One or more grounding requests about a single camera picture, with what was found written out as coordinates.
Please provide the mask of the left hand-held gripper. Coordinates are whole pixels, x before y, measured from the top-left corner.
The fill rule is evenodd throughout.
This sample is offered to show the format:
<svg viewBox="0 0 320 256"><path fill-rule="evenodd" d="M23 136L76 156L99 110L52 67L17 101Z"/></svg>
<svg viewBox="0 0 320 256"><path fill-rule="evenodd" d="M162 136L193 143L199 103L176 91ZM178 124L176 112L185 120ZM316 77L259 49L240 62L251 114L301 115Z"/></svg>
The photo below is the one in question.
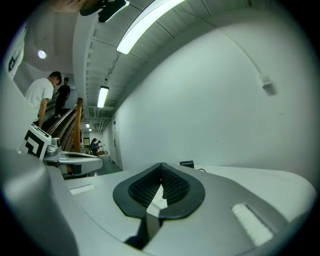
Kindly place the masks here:
<svg viewBox="0 0 320 256"><path fill-rule="evenodd" d="M98 156L62 152L60 138L52 137L34 123L24 137L23 151L37 157L46 165L58 166L65 176L83 176L103 167L103 160Z"/></svg>

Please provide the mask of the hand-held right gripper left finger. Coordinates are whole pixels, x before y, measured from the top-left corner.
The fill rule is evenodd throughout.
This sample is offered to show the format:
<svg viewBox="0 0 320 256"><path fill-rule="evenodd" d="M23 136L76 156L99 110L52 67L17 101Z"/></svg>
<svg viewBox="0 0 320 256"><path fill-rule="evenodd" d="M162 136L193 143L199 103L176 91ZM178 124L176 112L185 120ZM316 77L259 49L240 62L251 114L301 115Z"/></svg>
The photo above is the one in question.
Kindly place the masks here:
<svg viewBox="0 0 320 256"><path fill-rule="evenodd" d="M126 216L113 198L122 181L150 168L62 181L62 210L73 231L80 256L160 256L159 249L138 249L126 243L138 233L141 220Z"/></svg>

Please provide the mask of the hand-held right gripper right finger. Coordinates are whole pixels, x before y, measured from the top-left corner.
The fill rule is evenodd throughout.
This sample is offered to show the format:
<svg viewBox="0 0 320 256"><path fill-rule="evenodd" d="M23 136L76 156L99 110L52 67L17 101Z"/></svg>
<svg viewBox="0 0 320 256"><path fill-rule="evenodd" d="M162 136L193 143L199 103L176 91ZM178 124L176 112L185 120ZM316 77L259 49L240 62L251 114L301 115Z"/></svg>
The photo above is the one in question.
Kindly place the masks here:
<svg viewBox="0 0 320 256"><path fill-rule="evenodd" d="M271 204L239 183L219 175L173 165L198 179L205 189L199 208L186 218L165 220L144 247L154 256L236 256L254 249L254 244L232 212L245 204L274 235L287 225L286 218Z"/></svg>

